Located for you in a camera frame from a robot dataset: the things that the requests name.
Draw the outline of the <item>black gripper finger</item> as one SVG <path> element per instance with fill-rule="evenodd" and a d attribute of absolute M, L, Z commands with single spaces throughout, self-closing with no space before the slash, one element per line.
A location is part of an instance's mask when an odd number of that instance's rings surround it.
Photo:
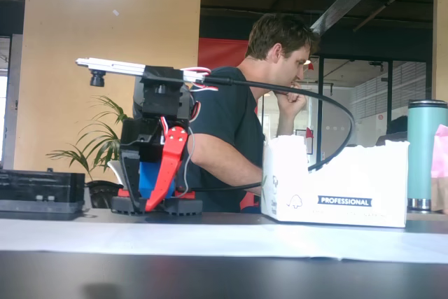
<path fill-rule="evenodd" d="M 135 213 L 145 213 L 146 200 L 141 197 L 139 191 L 139 165 L 140 156 L 138 151 L 122 151 L 120 153 L 120 163 L 125 182 L 129 192 L 129 198 Z"/>

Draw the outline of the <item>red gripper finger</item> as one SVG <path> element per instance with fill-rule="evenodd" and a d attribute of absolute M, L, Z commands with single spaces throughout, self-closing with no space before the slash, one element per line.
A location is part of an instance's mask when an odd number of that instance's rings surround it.
<path fill-rule="evenodd" d="M 181 164 L 181 157 L 188 135 L 181 126 L 165 132 L 162 157 L 159 162 L 144 163 L 144 211 L 152 211 L 174 193 L 174 178 Z"/>

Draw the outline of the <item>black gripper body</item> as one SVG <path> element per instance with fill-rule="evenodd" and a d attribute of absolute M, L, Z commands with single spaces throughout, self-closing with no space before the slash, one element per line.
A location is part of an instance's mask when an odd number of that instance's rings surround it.
<path fill-rule="evenodd" d="M 137 153 L 141 160 L 161 160 L 162 126 L 151 118 L 127 119 L 123 121 L 120 153 Z"/>

